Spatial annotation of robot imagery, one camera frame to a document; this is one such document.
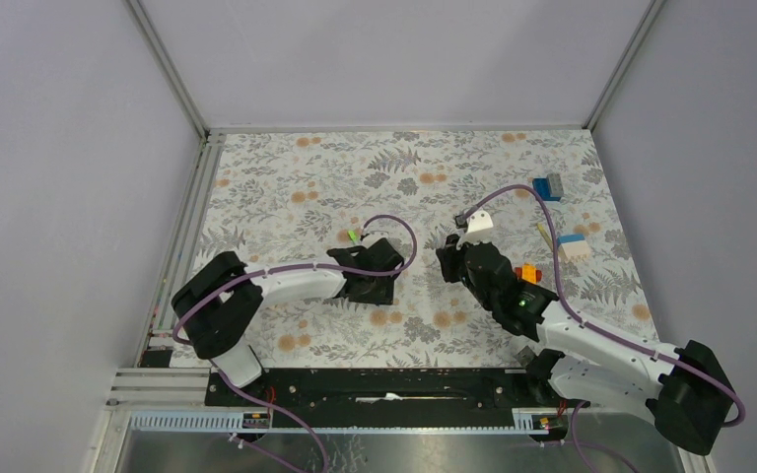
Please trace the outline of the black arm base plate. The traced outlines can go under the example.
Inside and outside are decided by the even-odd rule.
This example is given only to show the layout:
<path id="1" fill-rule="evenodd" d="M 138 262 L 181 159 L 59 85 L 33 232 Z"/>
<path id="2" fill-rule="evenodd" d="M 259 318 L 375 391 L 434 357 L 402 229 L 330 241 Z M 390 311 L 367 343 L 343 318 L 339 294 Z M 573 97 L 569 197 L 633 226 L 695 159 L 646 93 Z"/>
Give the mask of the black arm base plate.
<path id="1" fill-rule="evenodd" d="M 266 369 L 232 389 L 210 375 L 208 407 L 253 408 L 276 428 L 513 428 L 517 414 L 561 417 L 577 405 L 522 369 Z"/>

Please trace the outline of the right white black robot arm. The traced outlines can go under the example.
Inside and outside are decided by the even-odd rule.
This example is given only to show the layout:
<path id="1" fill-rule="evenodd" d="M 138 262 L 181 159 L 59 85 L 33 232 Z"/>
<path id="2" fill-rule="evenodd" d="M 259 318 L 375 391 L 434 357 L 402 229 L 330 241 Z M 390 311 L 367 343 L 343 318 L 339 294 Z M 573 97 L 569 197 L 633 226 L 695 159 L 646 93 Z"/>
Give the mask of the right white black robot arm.
<path id="1" fill-rule="evenodd" d="M 710 347 L 643 340 L 571 314 L 559 295 L 519 278 L 490 242 L 450 235 L 436 255 L 446 282 L 462 284 L 507 332 L 540 345 L 525 381 L 535 404 L 563 397 L 610 406 L 652 424 L 679 448 L 711 453 L 737 403 Z"/>

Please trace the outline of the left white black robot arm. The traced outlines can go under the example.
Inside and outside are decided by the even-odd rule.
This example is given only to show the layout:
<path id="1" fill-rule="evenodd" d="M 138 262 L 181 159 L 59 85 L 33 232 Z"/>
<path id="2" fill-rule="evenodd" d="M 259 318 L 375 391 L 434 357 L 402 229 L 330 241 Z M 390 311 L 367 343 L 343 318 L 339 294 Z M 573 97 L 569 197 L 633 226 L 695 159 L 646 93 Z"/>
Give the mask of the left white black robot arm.
<path id="1" fill-rule="evenodd" d="M 172 337 L 223 372 L 238 402 L 252 405 L 265 395 L 267 382 L 245 339 L 259 311 L 308 300 L 389 305 L 405 267 L 404 257 L 385 237 L 274 267 L 245 263 L 235 252 L 225 251 L 172 296 L 178 318 Z"/>

